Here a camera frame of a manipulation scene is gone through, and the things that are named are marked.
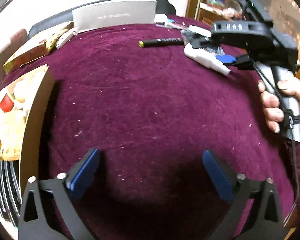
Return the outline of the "person's right hand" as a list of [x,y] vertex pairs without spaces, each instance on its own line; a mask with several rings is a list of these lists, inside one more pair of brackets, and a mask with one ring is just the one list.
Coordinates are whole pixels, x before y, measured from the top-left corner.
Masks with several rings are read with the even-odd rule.
[[[300,107],[300,80],[297,77],[279,81],[277,85],[284,94],[296,97]],[[279,122],[282,122],[284,118],[283,111],[279,109],[279,98],[266,91],[266,86],[262,80],[258,81],[257,86],[261,93],[260,100],[266,118],[266,124],[271,131],[279,133]]]

